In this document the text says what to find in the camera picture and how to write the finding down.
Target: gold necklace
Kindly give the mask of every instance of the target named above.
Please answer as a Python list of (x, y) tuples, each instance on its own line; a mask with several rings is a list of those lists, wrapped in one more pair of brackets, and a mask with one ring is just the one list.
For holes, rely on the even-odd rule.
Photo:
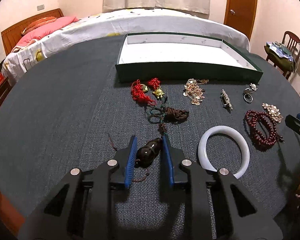
[(196, 80), (190, 78), (185, 84), (185, 92), (183, 95), (191, 99), (191, 104), (199, 106), (204, 98), (203, 92), (205, 92), (205, 90), (201, 89), (198, 85), (207, 84), (208, 82), (209, 79)]

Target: door frame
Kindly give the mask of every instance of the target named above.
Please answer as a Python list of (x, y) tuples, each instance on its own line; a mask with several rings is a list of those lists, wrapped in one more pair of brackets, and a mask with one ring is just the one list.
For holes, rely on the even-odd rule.
[[(257, 3), (258, 3), (258, 0), (255, 0), (255, 3), (254, 3), (254, 12), (253, 12), (253, 20), (252, 20), (252, 26), (251, 26), (250, 33), (249, 33), (249, 35), (248, 35), (248, 39), (249, 39), (249, 40), (250, 40), (250, 38), (251, 38), (251, 34), (252, 34), (253, 26), (254, 26), (254, 21), (255, 21), (255, 19), (256, 19)], [(226, 22), (227, 22), (227, 20), (228, 20), (229, 7), (230, 7), (230, 0), (227, 0), (225, 19), (224, 19), (224, 21), (223, 21), (223, 24), (224, 24), (224, 25), (226, 24)]]

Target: black pendant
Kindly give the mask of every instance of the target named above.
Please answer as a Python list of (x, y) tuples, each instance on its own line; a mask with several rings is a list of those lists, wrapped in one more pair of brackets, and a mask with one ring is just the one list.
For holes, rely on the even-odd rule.
[(156, 158), (162, 149), (161, 138), (148, 141), (145, 146), (137, 151), (137, 158), (135, 167), (147, 168), (151, 165), (154, 158)]

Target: pink blanket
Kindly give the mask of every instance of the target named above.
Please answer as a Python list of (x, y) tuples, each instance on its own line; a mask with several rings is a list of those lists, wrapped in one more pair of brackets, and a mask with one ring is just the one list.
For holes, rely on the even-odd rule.
[(43, 37), (66, 27), (72, 22), (79, 21), (77, 17), (68, 16), (68, 17), (61, 17), (58, 18), (56, 21), (52, 23), (45, 24), (40, 26), (33, 31), (30, 31), (26, 35), (24, 35), (21, 40), (16, 44), (16, 46), (12, 49), (11, 52), (18, 52), (21, 49), (25, 49), (29, 45), (35, 43), (36, 41), (41, 40)]

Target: wooden headboard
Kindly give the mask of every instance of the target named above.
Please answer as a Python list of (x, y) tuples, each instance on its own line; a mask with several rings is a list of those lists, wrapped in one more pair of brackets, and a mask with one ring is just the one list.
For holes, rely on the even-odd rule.
[(12, 25), (8, 29), (5, 29), (3, 32), (1, 32), (2, 42), (3, 42), (6, 55), (8, 55), (11, 52), (11, 50), (14, 48), (14, 46), (18, 43), (18, 41), (20, 41), (20, 39), (22, 38), (21, 32), (30, 23), (48, 16), (54, 16), (60, 18), (63, 17), (63, 13), (59, 8), (55, 10), (39, 13), (35, 16), (29, 17), (28, 19), (25, 19), (21, 22)]

